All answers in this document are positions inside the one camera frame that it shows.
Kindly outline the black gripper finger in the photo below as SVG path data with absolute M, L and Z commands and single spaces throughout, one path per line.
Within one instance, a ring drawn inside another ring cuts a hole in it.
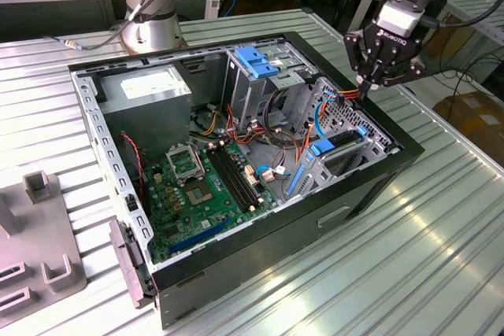
M 396 64 L 394 61 L 377 60 L 366 75 L 366 93 L 380 87 L 393 87 L 420 79 L 424 66 L 415 59 Z
M 357 73 L 359 99 L 364 99 L 372 86 L 369 81 L 371 65 L 367 62 L 361 50 L 361 42 L 363 41 L 363 31 L 352 31 L 344 36 L 344 45 L 350 66 Z

